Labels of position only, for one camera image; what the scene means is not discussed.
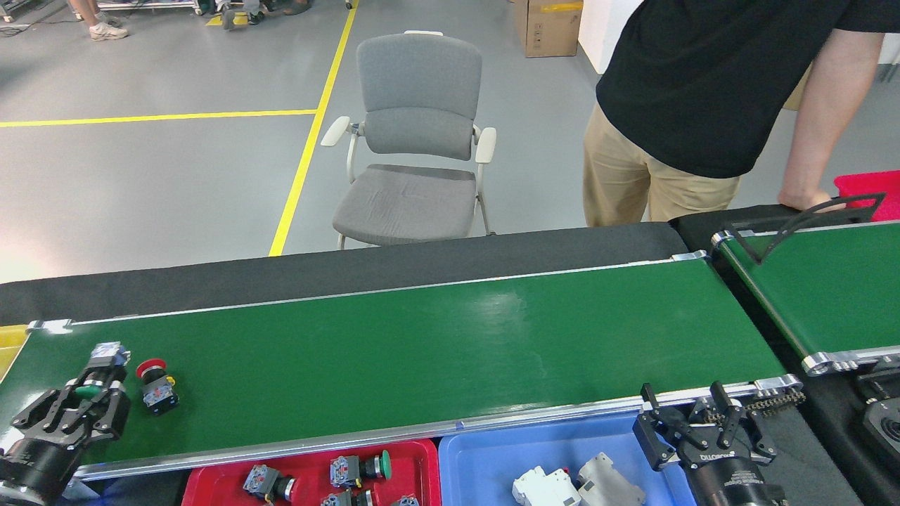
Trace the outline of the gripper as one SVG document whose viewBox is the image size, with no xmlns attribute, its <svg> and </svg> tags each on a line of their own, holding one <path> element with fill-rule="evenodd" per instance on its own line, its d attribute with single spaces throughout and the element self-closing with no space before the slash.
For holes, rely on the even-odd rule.
<svg viewBox="0 0 900 506">
<path fill-rule="evenodd" d="M 84 445 L 121 438 L 131 410 L 122 382 L 81 387 L 79 422 L 49 434 L 32 428 L 47 423 L 55 428 L 64 409 L 78 406 L 76 386 L 71 379 L 64 387 L 48 389 L 13 417 L 13 428 L 25 436 L 2 457 L 2 503 L 54 503 L 77 470 Z"/>
<path fill-rule="evenodd" d="M 709 448 L 700 429 L 693 428 L 681 411 L 660 406 L 649 384 L 642 386 L 640 397 L 643 403 L 633 433 L 653 471 L 661 471 L 687 446 L 701 451 Z M 763 432 L 759 411 L 747 411 L 720 382 L 712 384 L 712 399 L 724 416 L 716 440 L 718 448 L 729 449 L 738 429 L 742 429 L 751 443 L 750 458 L 774 461 L 778 452 Z M 686 477 L 697 505 L 788 505 L 783 487 L 767 483 L 752 460 L 736 455 L 701 455 L 700 461 L 687 464 Z"/>
</svg>

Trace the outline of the person's left hand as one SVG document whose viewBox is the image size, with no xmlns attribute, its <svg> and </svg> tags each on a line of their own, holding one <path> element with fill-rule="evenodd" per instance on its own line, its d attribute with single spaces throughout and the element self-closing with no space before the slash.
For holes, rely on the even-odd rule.
<svg viewBox="0 0 900 506">
<path fill-rule="evenodd" d="M 778 204 L 797 211 L 806 211 L 817 205 L 825 205 L 819 212 L 842 210 L 846 206 L 846 204 L 836 204 L 835 198 L 820 188 L 812 190 L 782 189 L 778 194 Z"/>
</svg>

